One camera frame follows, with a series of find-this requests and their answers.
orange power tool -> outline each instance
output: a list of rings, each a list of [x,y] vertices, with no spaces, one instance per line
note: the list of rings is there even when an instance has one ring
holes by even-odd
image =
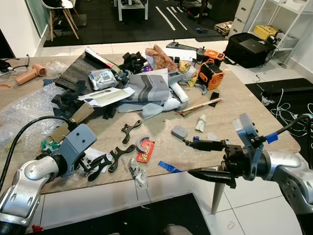
[[[224,58],[225,58],[225,54],[208,49],[206,50],[204,54],[203,61],[213,62],[217,67],[220,67],[221,62],[224,60]]]
[[[225,73],[213,62],[204,62],[199,69],[198,80],[203,83],[208,90],[219,86]]]

red object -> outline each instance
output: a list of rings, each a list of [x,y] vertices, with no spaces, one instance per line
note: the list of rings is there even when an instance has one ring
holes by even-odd
[[[0,84],[0,87],[11,87],[11,85],[1,83],[1,84]]]
[[[153,148],[155,147],[155,143],[150,140],[143,140],[141,142],[141,147],[146,149],[146,152],[145,153],[139,152],[136,161],[141,163],[147,163],[151,158]]]
[[[33,224],[33,226],[31,226],[31,228],[33,229],[33,232],[36,233],[36,232],[41,232],[42,230],[44,230],[43,227],[40,227],[40,226],[36,226]]]

wooden chair leg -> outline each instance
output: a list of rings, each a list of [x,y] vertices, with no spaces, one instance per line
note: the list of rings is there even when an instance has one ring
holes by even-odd
[[[77,26],[76,26],[76,24],[75,24],[75,22],[74,22],[74,20],[73,20],[73,17],[72,17],[72,15],[70,14],[69,9],[65,9],[65,12],[67,13],[67,16],[69,17],[69,20],[72,22],[72,25],[74,26],[74,28],[76,28],[76,30],[78,30],[78,28],[77,28]]]
[[[77,13],[75,7],[73,7],[73,10],[74,10],[75,14],[79,17],[79,14]]]
[[[65,15],[65,18],[67,19],[67,22],[69,23],[69,26],[70,26],[71,29],[72,29],[74,35],[76,36],[77,39],[79,39],[78,36],[77,36],[77,33],[76,33],[76,31],[75,31],[75,29],[74,29],[74,27],[73,27],[73,25],[72,25],[72,23],[70,22],[70,20],[69,20],[67,14],[66,14],[66,12],[65,12],[65,10],[63,10],[63,13],[64,13],[64,15]]]
[[[50,10],[50,35],[51,35],[51,41],[53,42],[53,17],[52,17],[52,10]]]

white floor stripe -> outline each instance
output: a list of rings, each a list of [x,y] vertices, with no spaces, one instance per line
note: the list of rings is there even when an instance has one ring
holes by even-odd
[[[183,24],[182,22],[180,22],[180,20],[174,15],[174,13],[167,7],[166,8],[173,16],[174,18],[181,24],[181,26],[185,29],[185,30],[188,30]]]
[[[173,10],[175,13],[177,13],[177,11],[175,10],[175,8],[174,8],[174,7],[172,7],[172,6],[171,6],[171,8],[172,8],[172,10]]]
[[[178,11],[183,12],[179,7],[177,7]]]
[[[174,26],[172,25],[172,23],[170,22],[170,20],[163,14],[163,12],[156,6],[156,9],[159,11],[159,13],[164,17],[164,19],[167,21],[167,23],[170,25],[170,27],[172,28],[172,30],[176,30],[174,28]]]

black bag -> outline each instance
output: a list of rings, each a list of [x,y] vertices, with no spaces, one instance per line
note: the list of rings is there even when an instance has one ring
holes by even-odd
[[[263,50],[259,53],[254,53],[248,50],[246,47],[240,45],[241,42],[244,42],[248,39],[254,39],[256,41],[263,41],[264,46],[267,47],[266,50]],[[276,47],[257,36],[254,36],[250,33],[238,33],[232,35],[228,39],[228,45],[224,51],[225,56],[233,60],[236,64],[241,65],[242,67],[254,68],[266,64],[273,55],[273,51]]]

